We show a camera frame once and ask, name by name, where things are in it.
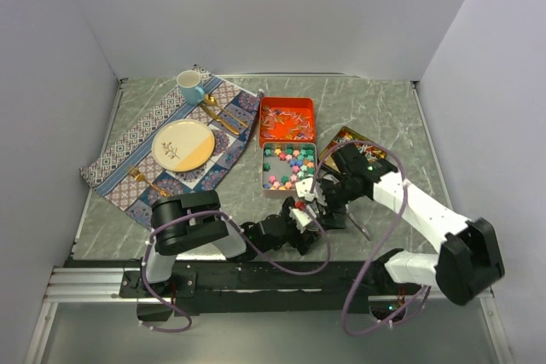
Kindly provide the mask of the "clear glass jar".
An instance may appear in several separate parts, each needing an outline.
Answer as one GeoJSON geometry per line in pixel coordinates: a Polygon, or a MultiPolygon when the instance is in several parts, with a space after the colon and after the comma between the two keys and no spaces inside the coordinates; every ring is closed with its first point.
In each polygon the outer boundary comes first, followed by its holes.
{"type": "Polygon", "coordinates": [[[318,227],[315,219],[308,214],[304,214],[305,223],[303,227],[303,233],[306,241],[315,241],[321,237],[321,229],[318,227]]]}

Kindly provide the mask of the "silver metal scoop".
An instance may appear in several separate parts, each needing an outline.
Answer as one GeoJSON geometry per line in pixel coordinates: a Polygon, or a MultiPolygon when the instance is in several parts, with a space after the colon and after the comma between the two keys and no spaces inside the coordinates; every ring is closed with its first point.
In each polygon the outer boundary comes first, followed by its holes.
{"type": "Polygon", "coordinates": [[[354,216],[353,214],[353,211],[352,211],[353,207],[351,205],[346,205],[346,215],[347,215],[347,218],[348,220],[351,222],[351,224],[357,228],[360,233],[364,236],[364,238],[367,240],[367,241],[371,241],[371,236],[369,234],[369,231],[368,229],[366,228],[366,226],[362,223],[360,223],[356,217],[354,216]]]}

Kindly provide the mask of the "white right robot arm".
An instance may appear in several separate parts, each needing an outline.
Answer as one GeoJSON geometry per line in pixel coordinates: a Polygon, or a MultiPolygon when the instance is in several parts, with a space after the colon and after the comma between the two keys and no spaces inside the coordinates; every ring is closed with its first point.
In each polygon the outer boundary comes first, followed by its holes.
{"type": "Polygon", "coordinates": [[[434,252],[395,249],[373,262],[375,288],[393,294],[402,284],[438,288],[463,306],[505,275],[494,227],[484,218],[471,220],[420,190],[402,166],[387,159],[368,160],[353,142],[327,151],[338,169],[335,182],[321,180],[330,211],[367,197],[397,213],[429,242],[434,252]]]}

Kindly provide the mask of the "orange candy tin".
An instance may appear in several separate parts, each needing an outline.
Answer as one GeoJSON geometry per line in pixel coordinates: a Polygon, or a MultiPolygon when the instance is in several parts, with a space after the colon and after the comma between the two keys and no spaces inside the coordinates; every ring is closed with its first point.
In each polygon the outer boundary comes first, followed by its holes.
{"type": "Polygon", "coordinates": [[[260,103],[258,141],[310,142],[316,140],[314,102],[308,97],[264,97],[260,103]]]}

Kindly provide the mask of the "pink star candy tin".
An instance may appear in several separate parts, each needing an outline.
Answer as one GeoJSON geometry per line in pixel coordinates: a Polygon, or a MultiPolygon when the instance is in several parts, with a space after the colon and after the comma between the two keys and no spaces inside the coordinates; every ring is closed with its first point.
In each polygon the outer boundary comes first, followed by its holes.
{"type": "Polygon", "coordinates": [[[262,147],[262,192],[266,198],[296,197],[296,183],[313,177],[317,147],[310,142],[266,142],[262,147]]]}

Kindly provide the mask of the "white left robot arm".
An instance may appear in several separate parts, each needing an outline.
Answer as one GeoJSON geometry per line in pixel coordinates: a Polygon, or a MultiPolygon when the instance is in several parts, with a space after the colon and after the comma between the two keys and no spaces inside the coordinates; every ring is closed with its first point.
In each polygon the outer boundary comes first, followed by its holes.
{"type": "Polygon", "coordinates": [[[151,224],[138,284],[153,298],[169,289],[177,256],[207,244],[216,247],[227,260],[247,262],[262,257],[276,269],[296,276],[321,272],[332,257],[331,243],[315,213],[293,198],[284,200],[280,212],[239,225],[221,210],[216,191],[180,194],[152,205],[151,224]],[[326,259],[313,270],[292,270],[266,255],[284,245],[305,255],[320,237],[326,244],[326,259]]]}

